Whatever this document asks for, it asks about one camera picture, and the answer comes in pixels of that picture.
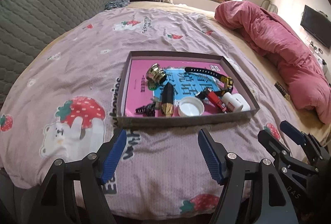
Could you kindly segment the white earbuds case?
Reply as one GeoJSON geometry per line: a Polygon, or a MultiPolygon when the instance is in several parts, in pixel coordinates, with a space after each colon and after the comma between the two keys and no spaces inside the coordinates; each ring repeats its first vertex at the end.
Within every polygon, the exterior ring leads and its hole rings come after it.
{"type": "Polygon", "coordinates": [[[239,111],[243,112],[243,111],[250,111],[251,110],[250,105],[248,104],[248,102],[245,100],[245,98],[241,94],[235,93],[235,94],[233,94],[233,96],[242,105],[241,110],[237,110],[237,112],[239,112],[239,111]]]}

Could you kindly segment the small white pill bottle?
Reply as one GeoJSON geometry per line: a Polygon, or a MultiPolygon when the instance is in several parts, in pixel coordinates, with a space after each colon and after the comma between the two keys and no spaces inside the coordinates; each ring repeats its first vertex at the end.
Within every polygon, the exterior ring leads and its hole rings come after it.
{"type": "Polygon", "coordinates": [[[243,108],[243,103],[240,101],[241,97],[239,93],[231,94],[227,92],[221,100],[230,112],[240,112],[243,108]]]}

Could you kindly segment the red black lighter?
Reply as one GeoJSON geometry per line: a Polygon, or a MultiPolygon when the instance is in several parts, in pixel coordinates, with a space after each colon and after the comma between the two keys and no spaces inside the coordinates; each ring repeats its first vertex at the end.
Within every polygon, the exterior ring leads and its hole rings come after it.
{"type": "Polygon", "coordinates": [[[221,113],[227,111],[227,106],[222,102],[222,100],[213,92],[210,88],[205,89],[206,97],[221,113]]]}

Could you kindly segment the white plastic jar lid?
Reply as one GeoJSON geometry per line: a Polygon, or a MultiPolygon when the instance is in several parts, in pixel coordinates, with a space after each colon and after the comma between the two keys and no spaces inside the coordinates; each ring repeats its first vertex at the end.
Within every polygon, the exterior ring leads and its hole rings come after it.
{"type": "Polygon", "coordinates": [[[178,103],[178,114],[181,117],[201,116],[203,113],[204,104],[196,97],[185,97],[178,103]]]}

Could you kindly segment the black gold lipstick tube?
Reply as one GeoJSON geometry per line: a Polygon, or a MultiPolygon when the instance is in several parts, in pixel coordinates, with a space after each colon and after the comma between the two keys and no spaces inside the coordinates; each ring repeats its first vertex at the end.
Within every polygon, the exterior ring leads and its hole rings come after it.
{"type": "Polygon", "coordinates": [[[165,117],[172,117],[174,113],[174,88],[173,85],[168,82],[163,88],[161,111],[165,117]]]}

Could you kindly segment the black hair claw clip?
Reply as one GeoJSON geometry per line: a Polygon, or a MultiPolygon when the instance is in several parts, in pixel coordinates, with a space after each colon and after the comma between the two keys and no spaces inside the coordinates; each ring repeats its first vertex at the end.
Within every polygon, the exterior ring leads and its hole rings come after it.
{"type": "Polygon", "coordinates": [[[135,110],[135,113],[138,115],[144,115],[147,117],[154,117],[155,116],[155,107],[156,107],[156,103],[152,102],[150,104],[137,108],[135,110]]]}

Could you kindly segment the gold metal knob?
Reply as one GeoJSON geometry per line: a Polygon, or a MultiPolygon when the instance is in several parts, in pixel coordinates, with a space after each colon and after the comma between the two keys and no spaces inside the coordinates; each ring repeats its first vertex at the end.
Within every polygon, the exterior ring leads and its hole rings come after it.
{"type": "Polygon", "coordinates": [[[167,79],[167,74],[159,64],[153,64],[146,72],[146,78],[155,84],[163,84],[167,79]]]}

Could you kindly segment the black gold small box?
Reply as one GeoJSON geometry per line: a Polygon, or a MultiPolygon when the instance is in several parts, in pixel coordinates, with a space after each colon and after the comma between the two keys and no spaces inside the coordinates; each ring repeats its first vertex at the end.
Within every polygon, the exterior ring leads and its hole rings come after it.
{"type": "Polygon", "coordinates": [[[274,86],[276,87],[276,89],[281,93],[281,95],[287,101],[290,101],[291,100],[291,96],[288,94],[288,92],[285,90],[285,88],[279,82],[275,82],[274,86]]]}

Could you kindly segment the pink rumpled duvet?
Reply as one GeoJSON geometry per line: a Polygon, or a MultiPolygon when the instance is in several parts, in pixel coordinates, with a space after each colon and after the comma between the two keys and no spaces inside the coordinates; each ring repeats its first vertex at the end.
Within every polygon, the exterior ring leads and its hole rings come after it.
{"type": "Polygon", "coordinates": [[[295,108],[315,110],[321,122],[330,123],[330,85],[322,68],[279,15],[250,1],[228,1],[217,6],[214,17],[277,67],[295,108]]]}

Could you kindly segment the pink strawberry bear bedsheet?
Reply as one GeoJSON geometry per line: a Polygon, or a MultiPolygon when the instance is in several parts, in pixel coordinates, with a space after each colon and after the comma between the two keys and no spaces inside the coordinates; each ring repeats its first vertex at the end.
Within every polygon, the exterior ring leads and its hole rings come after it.
{"type": "MultiPolygon", "coordinates": [[[[244,160],[268,152],[267,124],[297,125],[294,112],[254,64],[203,15],[157,9],[102,12],[56,42],[15,82],[1,114],[1,167],[21,189],[40,185],[52,162],[80,160],[111,139],[121,74],[132,51],[224,56],[259,104],[248,120],[208,125],[212,137],[244,160]]],[[[104,187],[115,215],[165,220],[211,213],[221,187],[198,145],[198,126],[129,129],[114,179],[104,187]]]]}

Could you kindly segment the grey cardboard tray box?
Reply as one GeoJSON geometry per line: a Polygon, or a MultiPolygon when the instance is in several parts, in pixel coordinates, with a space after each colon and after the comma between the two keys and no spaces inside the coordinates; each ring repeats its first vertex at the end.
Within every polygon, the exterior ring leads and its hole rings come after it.
{"type": "Polygon", "coordinates": [[[238,69],[224,56],[189,52],[132,51],[128,54],[122,73],[117,96],[118,126],[123,128],[170,128],[226,123],[249,119],[260,109],[253,94],[238,73],[238,69]],[[175,111],[172,117],[165,117],[156,110],[154,117],[138,115],[135,110],[152,102],[162,100],[165,84],[153,85],[146,78],[146,72],[153,64],[159,64],[167,74],[167,82],[174,88],[174,106],[185,97],[195,97],[206,87],[216,92],[224,84],[208,75],[214,71],[233,79],[232,94],[241,94],[251,107],[250,111],[221,113],[208,99],[204,99],[204,113],[201,116],[181,117],[175,111]]]}

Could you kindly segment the grey quilted headboard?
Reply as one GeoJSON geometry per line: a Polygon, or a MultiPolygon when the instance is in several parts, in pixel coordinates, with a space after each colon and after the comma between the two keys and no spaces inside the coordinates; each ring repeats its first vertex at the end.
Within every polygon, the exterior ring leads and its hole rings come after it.
{"type": "Polygon", "coordinates": [[[1,0],[1,102],[19,75],[53,40],[113,0],[1,0]]]}

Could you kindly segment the blue patterned cloth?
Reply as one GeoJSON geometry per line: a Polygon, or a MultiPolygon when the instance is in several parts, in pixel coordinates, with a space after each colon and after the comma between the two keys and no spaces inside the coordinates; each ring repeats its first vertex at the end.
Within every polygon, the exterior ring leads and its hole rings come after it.
{"type": "Polygon", "coordinates": [[[113,0],[106,3],[104,10],[124,8],[130,4],[130,0],[113,0]]]}

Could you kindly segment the black wall television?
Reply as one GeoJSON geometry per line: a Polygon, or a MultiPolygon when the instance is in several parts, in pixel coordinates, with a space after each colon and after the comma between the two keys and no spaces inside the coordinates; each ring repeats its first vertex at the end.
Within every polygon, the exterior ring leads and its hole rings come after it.
{"type": "Polygon", "coordinates": [[[300,23],[301,27],[315,37],[324,47],[330,48],[331,25],[330,20],[322,13],[305,5],[300,23]]]}

